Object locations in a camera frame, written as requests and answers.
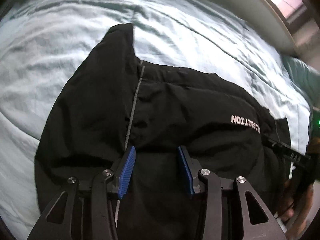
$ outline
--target bed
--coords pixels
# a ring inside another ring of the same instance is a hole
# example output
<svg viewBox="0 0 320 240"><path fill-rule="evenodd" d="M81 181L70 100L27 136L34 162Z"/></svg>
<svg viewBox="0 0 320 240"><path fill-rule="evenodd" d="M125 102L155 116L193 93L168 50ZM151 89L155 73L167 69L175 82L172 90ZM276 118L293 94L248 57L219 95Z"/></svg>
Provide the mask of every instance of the bed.
<svg viewBox="0 0 320 240"><path fill-rule="evenodd" d="M226 0L14 0L0 22L0 216L17 240L39 217L34 155L53 103L119 23L134 24L139 58L216 73L287 117L292 147L305 152L320 74L288 56L295 45L284 26L283 37L268 36L259 17L226 8L237 11Z"/></svg>

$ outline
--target wrinkled bedding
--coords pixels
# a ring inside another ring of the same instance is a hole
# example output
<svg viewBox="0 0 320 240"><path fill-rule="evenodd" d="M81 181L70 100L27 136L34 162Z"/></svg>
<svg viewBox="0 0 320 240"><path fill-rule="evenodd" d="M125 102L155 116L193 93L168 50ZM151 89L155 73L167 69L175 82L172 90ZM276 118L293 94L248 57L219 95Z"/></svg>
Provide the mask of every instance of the wrinkled bedding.
<svg viewBox="0 0 320 240"><path fill-rule="evenodd" d="M292 147L308 143L320 75L283 56L220 0L15 0L0 22L0 216L18 239L39 217L34 155L64 84L119 23L135 25L136 55L189 67L243 87L275 118Z"/></svg>

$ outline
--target person's arm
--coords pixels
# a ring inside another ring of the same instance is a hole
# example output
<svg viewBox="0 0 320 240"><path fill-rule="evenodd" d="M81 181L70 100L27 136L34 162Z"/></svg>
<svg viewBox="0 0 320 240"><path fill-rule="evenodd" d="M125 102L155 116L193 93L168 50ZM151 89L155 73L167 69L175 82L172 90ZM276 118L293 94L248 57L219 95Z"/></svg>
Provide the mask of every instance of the person's arm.
<svg viewBox="0 0 320 240"><path fill-rule="evenodd" d="M320 154L320 138L312 138L308 147L308 154ZM288 190L290 188L290 180L286 181L284 184L284 194L279 201L278 214L282 214L280 216L283 222L286 222L294 215L294 209L292 208L293 204L293 196L289 195ZM296 239L305 229L307 224L307 215L312 207L313 203L313 185L310 185L306 192L302 196L302 200L304 201L304 206L301 209L297 219L293 223L292 227L287 230L285 233L288 240Z"/></svg>

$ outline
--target person's hand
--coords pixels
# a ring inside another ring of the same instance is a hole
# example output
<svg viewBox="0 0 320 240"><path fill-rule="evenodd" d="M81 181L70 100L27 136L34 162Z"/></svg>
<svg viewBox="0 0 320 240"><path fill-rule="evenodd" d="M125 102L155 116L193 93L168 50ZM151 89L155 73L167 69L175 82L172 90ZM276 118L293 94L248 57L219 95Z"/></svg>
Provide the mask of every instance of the person's hand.
<svg viewBox="0 0 320 240"><path fill-rule="evenodd" d="M279 202L278 214L282 214L280 218L283 222L286 222L294 215L294 210L292 208L293 197L288 194L290 182L291 181L288 180L284 184L284 187L285 187L284 195ZM289 228L285 233L285 236L287 237L288 240L296 239L298 235L300 235L306 227L306 224L307 224L306 218L307 218L307 215L309 214L309 211L313 203L313 185L310 185L308 187L308 189L303 194L301 199L304 201L304 206L301 209L292 227Z"/></svg>

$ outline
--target light blue comforter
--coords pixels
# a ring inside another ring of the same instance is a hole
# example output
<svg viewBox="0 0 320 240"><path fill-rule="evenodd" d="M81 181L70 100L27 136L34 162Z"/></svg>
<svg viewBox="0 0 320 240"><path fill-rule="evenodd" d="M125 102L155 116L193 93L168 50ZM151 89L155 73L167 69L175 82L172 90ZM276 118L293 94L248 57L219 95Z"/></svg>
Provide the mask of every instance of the light blue comforter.
<svg viewBox="0 0 320 240"><path fill-rule="evenodd" d="M282 57L219 0L16 0L0 22L0 215L26 239L39 217L34 155L47 116L107 30L135 25L136 55L217 73L287 117L292 147L305 152L320 77Z"/></svg>

